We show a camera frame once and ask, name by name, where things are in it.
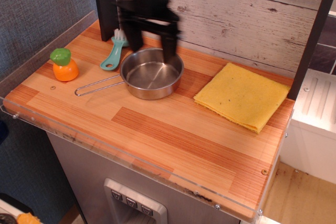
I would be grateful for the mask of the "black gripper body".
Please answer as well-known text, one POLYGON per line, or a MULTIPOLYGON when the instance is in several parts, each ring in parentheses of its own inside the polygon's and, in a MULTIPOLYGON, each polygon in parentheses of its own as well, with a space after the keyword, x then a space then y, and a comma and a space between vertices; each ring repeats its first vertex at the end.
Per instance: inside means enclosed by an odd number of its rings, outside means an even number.
POLYGON ((180 18, 169 8, 169 0, 119 0, 120 21, 134 21, 141 31, 159 36, 179 34, 180 18))

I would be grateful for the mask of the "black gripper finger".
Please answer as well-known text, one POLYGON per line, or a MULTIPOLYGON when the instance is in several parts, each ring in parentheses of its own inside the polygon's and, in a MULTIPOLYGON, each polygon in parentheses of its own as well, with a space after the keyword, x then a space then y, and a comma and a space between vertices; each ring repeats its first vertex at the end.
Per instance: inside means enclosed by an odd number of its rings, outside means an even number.
POLYGON ((172 58, 176 56, 178 34, 161 35, 161 45, 163 50, 164 63, 170 63, 172 58))
POLYGON ((142 31, 139 24, 134 21, 122 21, 121 25, 131 50, 138 51, 143 46, 142 31))

